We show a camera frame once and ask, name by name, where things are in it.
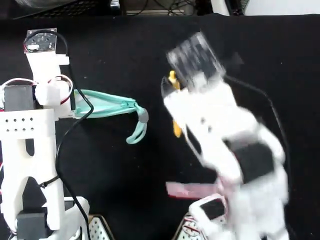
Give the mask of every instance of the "black fabric background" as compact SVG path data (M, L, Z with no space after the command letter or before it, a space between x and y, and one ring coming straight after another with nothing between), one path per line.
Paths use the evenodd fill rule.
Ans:
M125 141L137 123L135 114L86 120L67 139L62 170L77 195L88 199L90 212L107 219L117 239L170 239L191 201L169 198L165 182L215 181L214 171L202 168L184 140L174 137L160 92L170 70L166 51L203 31L220 58L234 52L242 57L245 65L230 75L264 89L274 101L291 146L287 222L299 239L319 239L319 26L315 15L0 21L0 80L31 78L22 47L27 29L58 27L69 41L81 88L131 97L147 108L147 134L136 145ZM240 105L279 136L263 98L236 86L233 91ZM71 123L56 124L57 141ZM40 204L38 193L30 184L25 205ZM3 218L0 225L0 239L6 239Z

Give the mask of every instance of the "yellow connector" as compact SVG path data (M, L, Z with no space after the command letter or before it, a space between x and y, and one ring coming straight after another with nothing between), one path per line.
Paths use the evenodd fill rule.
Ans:
M168 77L170 83L172 84L172 86L179 90L180 89L180 83L176 78L176 72L175 71L170 71L169 77Z
M175 71L173 71L173 70L170 71L168 79L175 89L180 90L180 83L176 78ZM182 129L179 127L179 125L176 123L175 120L173 120L173 133L177 138L180 138L180 136L182 134Z

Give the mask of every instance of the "pink strap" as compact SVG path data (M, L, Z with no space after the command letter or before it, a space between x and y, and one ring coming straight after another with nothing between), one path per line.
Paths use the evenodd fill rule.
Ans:
M165 185L168 195L175 198L203 199L212 194L221 194L217 183L166 182Z

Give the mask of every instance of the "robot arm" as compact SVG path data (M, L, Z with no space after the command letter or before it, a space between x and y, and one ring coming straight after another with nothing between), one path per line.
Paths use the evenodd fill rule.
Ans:
M167 56L185 88L174 89L164 78L164 105L200 163L217 171L222 194L193 203L191 215L209 239L254 240L285 229L288 184L280 141L250 111L237 106L223 80L225 72L201 33ZM228 204L223 204L224 197ZM229 208L231 224L220 223L224 211L212 216L207 208L212 205ZM288 239L288 233L282 237Z
M29 30L27 36L35 31ZM7 86L15 81L26 81L17 78L1 86L4 102L0 114L4 165L1 212L18 239L69 240L80 228L83 228L83 239L88 237L79 208L64 197L63 183L55 165L55 121L73 116L73 84L60 72L60 65L69 64L69 58L56 54L57 38L50 33L56 31L55 28L46 29L24 43L34 78L27 81L32 84ZM57 77L69 79L69 83ZM27 139L33 140L34 155L27 153ZM24 208L23 192L29 177L41 187L45 206ZM88 216L88 201L83 197L77 200ZM66 209L66 202L73 204Z

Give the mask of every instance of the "black cable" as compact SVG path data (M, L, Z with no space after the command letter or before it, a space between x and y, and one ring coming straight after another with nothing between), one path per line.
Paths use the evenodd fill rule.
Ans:
M182 12L181 11L181 9L180 8L182 8L182 7L185 7L185 6L187 6L187 5L190 5L190 6L192 6L193 7L193 11L192 11L192 13L191 14L185 14L184 12ZM170 14L174 14L174 15L177 15L178 16L178 14L176 14L175 12L173 12L173 10L178 10L182 15L184 15L184 16L192 16L192 15L194 15L194 13L195 13L195 11L196 11L196 7L195 7L195 5L192 3L192 2L190 2L190 1L188 1L188 0L179 0L178 2L176 1L176 0L173 0L173 2L171 3L171 5L170 5L170 7L169 7L169 9L168 9L168 15L170 15Z
M131 14L130 16L138 16L139 14L141 14L144 10L146 10L147 6L149 4L149 0L145 0L144 6L142 7L141 11L135 13L135 14Z
M56 35L60 40L63 41L63 43L65 45L65 52L66 52L65 55L70 57L70 51L69 51L67 40L65 39L65 37L62 34L60 34L58 32L55 32L55 31L50 31L50 30L46 30L46 29L35 31L34 33L30 34L29 36L27 36L25 38L25 40L23 41L23 45L25 45L26 42L29 39L33 38L35 35L40 34L40 33L49 33L49 34ZM78 88L77 81L76 81L75 75L74 75L72 67L71 67L71 61L70 61L69 65L68 65L68 69L69 69L70 78L73 81L74 88L78 90L78 92L81 95L81 97L83 98L83 100L89 105L90 111L88 111L84 116L82 116L80 119L75 121L71 125L71 127L62 136L60 144L58 145L58 148L57 148L57 151L56 151L56 155L55 155L55 170L56 170L57 175L61 179L62 183L64 184L65 188L70 193L74 203L79 208L79 210L80 210L80 212L81 212L81 214L82 214L82 216L83 216L83 218L85 220L88 239L91 240L88 216L87 216L86 212L84 211L83 207L81 206L81 204L79 203L76 194L74 193L74 191L72 190L71 186L69 185L69 183L67 182L67 180L65 179L64 175L62 174L62 172L60 170L60 155L61 155L62 146L64 144L64 140L72 132L72 130L74 130L83 120L85 120L94 111L94 106L92 105L92 103L87 99L87 97L84 95L84 93L81 91L81 89Z
M287 135L285 133L285 130L282 126L282 123L280 121L280 118L279 118L279 114L274 106L274 103L272 102L272 100L270 99L270 97L267 95L267 93L263 90L261 90L260 88L258 87L255 87L249 83L246 83L244 81L241 81L235 77L232 77L232 76L228 76L228 75L225 75L224 76L226 79L230 80L231 82L235 83L235 84L238 84L244 88L247 88L247 89L250 89L262 96L264 96L267 101L269 102L269 105L272 109L272 112L273 112L273 115L274 115L274 118L277 122L277 125L278 125L278 128L280 130L280 134L281 134L281 137L282 137L282 141L283 141L283 144L284 144L284 148L285 148L285 158L286 158L286 166L287 166L287 178L288 178L288 191L289 191L289 195L291 194L292 192L292 172L291 172L291 158L290 158L290 146L289 146L289 142L288 142L288 139L287 139Z

